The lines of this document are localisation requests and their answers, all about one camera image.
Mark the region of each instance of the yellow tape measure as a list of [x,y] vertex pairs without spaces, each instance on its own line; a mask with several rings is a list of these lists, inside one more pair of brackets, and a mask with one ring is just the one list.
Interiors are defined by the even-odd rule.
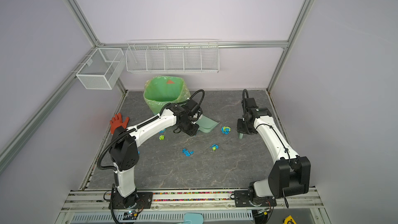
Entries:
[[295,220],[293,220],[293,217],[292,217],[291,215],[289,215],[289,216],[285,219],[285,221],[283,222],[283,224],[297,224],[297,223],[295,222]]

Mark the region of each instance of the red glove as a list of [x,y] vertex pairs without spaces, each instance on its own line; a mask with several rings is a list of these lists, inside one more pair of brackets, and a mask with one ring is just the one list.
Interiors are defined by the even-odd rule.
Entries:
[[127,123],[129,122],[130,118],[127,117],[124,122],[122,122],[122,114],[119,112],[118,114],[115,114],[115,117],[112,118],[109,123],[111,123],[111,134],[115,132],[115,129],[118,127],[127,127]]

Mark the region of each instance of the plastic bag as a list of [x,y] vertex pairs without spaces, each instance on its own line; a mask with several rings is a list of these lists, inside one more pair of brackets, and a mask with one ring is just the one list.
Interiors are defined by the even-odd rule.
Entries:
[[156,115],[169,102],[182,102],[191,97],[180,77],[157,76],[145,83],[144,100]]

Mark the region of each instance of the white wall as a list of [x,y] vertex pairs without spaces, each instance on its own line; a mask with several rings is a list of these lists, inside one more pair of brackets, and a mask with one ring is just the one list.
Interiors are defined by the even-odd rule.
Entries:
[[2,223],[52,224],[78,190],[116,110],[120,92],[75,84],[0,175]]
[[[91,48],[62,0],[0,0],[0,149]],[[117,89],[70,91],[0,175],[1,223],[54,223],[80,186]]]
[[62,0],[0,0],[0,149],[91,48]]
[[316,0],[271,92],[332,223],[396,222],[398,0]]
[[104,43],[287,40],[304,0],[77,0]]
[[146,73],[124,71],[123,85],[128,90],[143,90],[147,80],[157,75],[184,78],[189,89],[266,88],[282,54],[280,47],[220,49],[218,73]]

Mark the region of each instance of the wire basket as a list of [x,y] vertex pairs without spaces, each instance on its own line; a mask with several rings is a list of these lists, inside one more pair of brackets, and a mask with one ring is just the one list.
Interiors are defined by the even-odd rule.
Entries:
[[125,66],[121,48],[98,47],[76,73],[87,89],[111,90]]
[[127,71],[218,72],[218,42],[134,43],[126,51]]

